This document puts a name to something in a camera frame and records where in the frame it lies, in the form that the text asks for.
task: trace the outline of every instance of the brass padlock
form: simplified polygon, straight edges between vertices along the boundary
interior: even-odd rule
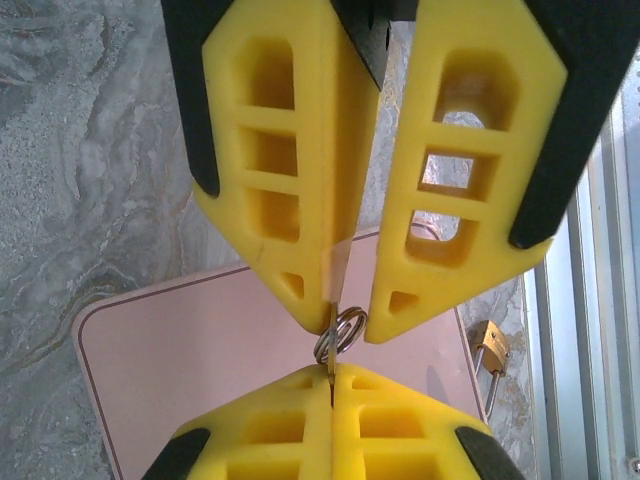
[[[471,351],[475,353],[476,376],[483,365],[492,375],[491,387],[484,407],[487,418],[491,416],[498,393],[498,381],[507,373],[511,350],[504,333],[491,320],[478,324],[471,339]]]

